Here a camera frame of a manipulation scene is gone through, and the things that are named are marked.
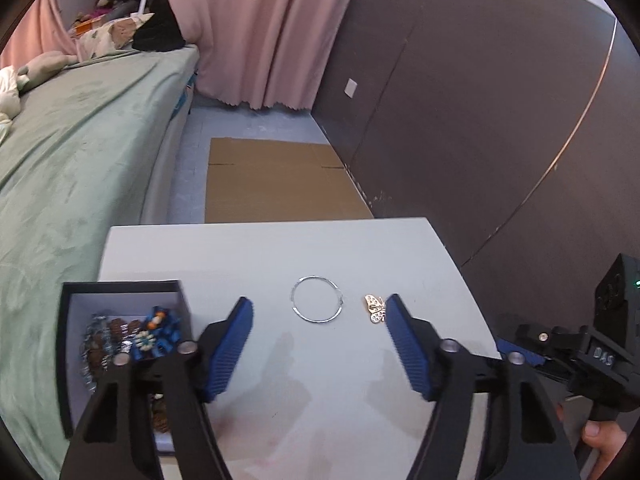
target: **dark wall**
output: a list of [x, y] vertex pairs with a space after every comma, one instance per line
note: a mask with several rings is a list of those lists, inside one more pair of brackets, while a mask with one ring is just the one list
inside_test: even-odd
[[640, 59], [622, 28], [558, 170], [483, 246], [574, 129], [614, 21], [585, 0], [353, 0], [340, 28], [316, 121], [376, 216], [430, 220], [493, 328], [588, 323], [615, 255], [640, 256]]

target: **stuffed animal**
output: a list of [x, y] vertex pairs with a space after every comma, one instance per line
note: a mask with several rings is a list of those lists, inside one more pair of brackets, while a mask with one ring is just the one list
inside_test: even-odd
[[65, 66], [77, 62], [77, 56], [66, 56], [57, 50], [40, 54], [18, 70], [18, 90], [20, 93], [33, 90], [51, 79]]

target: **metal screw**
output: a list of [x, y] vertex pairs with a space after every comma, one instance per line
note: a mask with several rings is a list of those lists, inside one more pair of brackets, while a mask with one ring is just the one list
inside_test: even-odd
[[460, 343], [458, 343], [455, 339], [443, 339], [440, 343], [440, 348], [442, 348], [445, 352], [455, 354], [460, 350]]
[[178, 354], [193, 354], [197, 349], [198, 345], [195, 341], [183, 341], [178, 345]]
[[120, 352], [119, 354], [114, 355], [113, 364], [116, 366], [124, 366], [131, 360], [129, 354], [125, 354], [124, 352]]
[[507, 359], [512, 365], [523, 365], [525, 363], [524, 355], [520, 352], [511, 352]]

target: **white jewelry piece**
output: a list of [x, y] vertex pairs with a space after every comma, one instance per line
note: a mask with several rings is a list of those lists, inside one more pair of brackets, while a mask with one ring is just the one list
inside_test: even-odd
[[[298, 285], [302, 282], [306, 282], [306, 280], [320, 280], [321, 282], [328, 283], [334, 288], [335, 293], [338, 296], [338, 310], [336, 310], [335, 314], [333, 314], [330, 318], [320, 319], [320, 320], [309, 319], [308, 317], [305, 317], [302, 314], [300, 314], [300, 311], [296, 307], [296, 301], [294, 299], [294, 295], [296, 293], [296, 289], [298, 288]], [[322, 276], [305, 276], [304, 278], [300, 278], [299, 280], [297, 280], [296, 284], [291, 289], [291, 303], [293, 303], [293, 312], [298, 314], [305, 321], [308, 321], [309, 323], [329, 323], [330, 321], [334, 320], [336, 317], [340, 315], [340, 313], [342, 312], [342, 305], [344, 302], [342, 300], [342, 292], [334, 282], [332, 282], [331, 280], [328, 280], [327, 278], [323, 278]]]
[[136, 334], [136, 346], [143, 352], [149, 352], [155, 344], [155, 336], [147, 330], [141, 330]]

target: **white table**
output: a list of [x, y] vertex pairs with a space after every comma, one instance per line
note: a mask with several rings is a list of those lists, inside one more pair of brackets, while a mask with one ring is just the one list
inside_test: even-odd
[[[305, 322], [291, 309], [292, 286], [310, 274], [329, 278], [344, 295], [344, 309], [330, 323]], [[408, 473], [431, 405], [411, 390], [386, 327], [370, 322], [365, 294], [396, 292], [441, 337], [499, 356], [425, 219], [111, 229], [100, 280], [167, 279], [183, 282], [195, 336], [224, 319], [239, 296], [254, 302], [254, 328], [229, 388], [209, 407], [235, 480]], [[316, 319], [335, 309], [334, 292], [321, 282], [300, 285], [296, 300]], [[460, 478], [473, 476], [481, 432], [472, 425], [465, 453], [471, 465]]]

